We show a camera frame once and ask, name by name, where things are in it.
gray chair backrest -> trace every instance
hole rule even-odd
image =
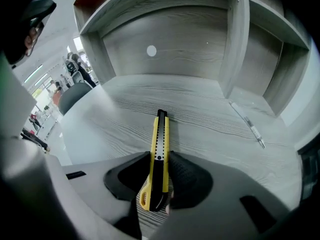
[[[65,115],[72,106],[85,96],[91,87],[83,82],[75,83],[68,90],[66,90],[59,100],[59,110],[62,115]]]
[[[85,82],[82,74],[81,74],[79,71],[77,71],[76,73],[74,73],[74,74],[72,75],[72,80],[73,80],[73,82],[74,82],[75,84],[76,84],[76,83],[84,83],[84,82]]]

black rubber grip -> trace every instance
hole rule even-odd
[[[154,160],[152,175],[152,190],[149,210],[158,212],[167,201],[168,193],[163,193],[164,161]]]
[[[150,152],[110,169],[103,177],[104,185],[119,200],[132,201],[150,172]]]
[[[171,209],[195,207],[212,190],[214,181],[211,174],[173,151],[169,155],[168,169],[174,191]]]

person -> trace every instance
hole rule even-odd
[[[70,83],[68,82],[67,78],[63,74],[61,74],[60,77],[61,77],[62,81],[64,82],[65,86],[68,87],[68,89],[69,89],[71,86],[70,86]]]
[[[40,138],[38,138],[36,135],[34,135],[33,133],[29,132],[26,128],[22,129],[22,133],[21,136],[23,139],[25,140],[29,140],[32,141],[36,144],[40,144],[41,147],[44,148],[45,151],[49,152],[50,148],[48,147],[48,144],[45,143],[44,141],[42,141]]]
[[[56,90],[54,91],[54,93],[57,93],[58,91],[60,91],[61,94],[64,93],[64,90],[62,89],[62,86],[61,86],[62,84],[59,81],[51,80],[50,83],[52,85],[55,85],[55,87],[56,87]]]
[[[69,52],[67,55],[68,59],[72,59],[79,67],[78,71],[83,77],[83,80],[85,80],[89,85],[92,86],[92,88],[96,87],[96,84],[94,81],[91,80],[90,75],[87,73],[87,71],[81,66],[81,59],[78,54],[73,54],[72,52]]]
[[[31,117],[32,120],[34,120],[34,123],[35,123],[37,126],[41,127],[41,125],[40,125],[40,123],[39,123],[39,121],[38,121],[38,119],[37,119],[37,116],[36,116],[35,114],[31,114],[30,117]]]
[[[36,125],[36,123],[33,119],[29,118],[29,122],[33,125],[33,127],[36,131],[39,131],[39,126]]]
[[[45,115],[39,110],[36,111],[35,113],[36,119],[39,121],[39,123],[42,125],[44,121],[46,120]]]

wooden desk surface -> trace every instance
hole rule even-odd
[[[162,109],[170,118],[171,150],[240,169],[294,209],[301,195],[301,163],[284,122],[262,97],[237,89],[230,98],[254,123],[266,149],[217,81],[145,74],[117,76],[78,101],[61,122],[65,146],[74,165],[148,151]],[[152,229],[165,217],[147,215],[141,221]]]

shelf compartment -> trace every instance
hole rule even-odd
[[[250,23],[246,53],[235,85],[262,96],[276,70],[282,45],[275,36]]]
[[[103,37],[116,76],[168,74],[217,80],[228,11],[179,6],[144,14]],[[156,55],[147,54],[154,46]]]
[[[263,97],[279,116],[295,95],[307,69],[310,51],[284,43],[280,60]]]
[[[81,31],[89,18],[105,1],[106,0],[75,0],[73,8],[79,31]]]

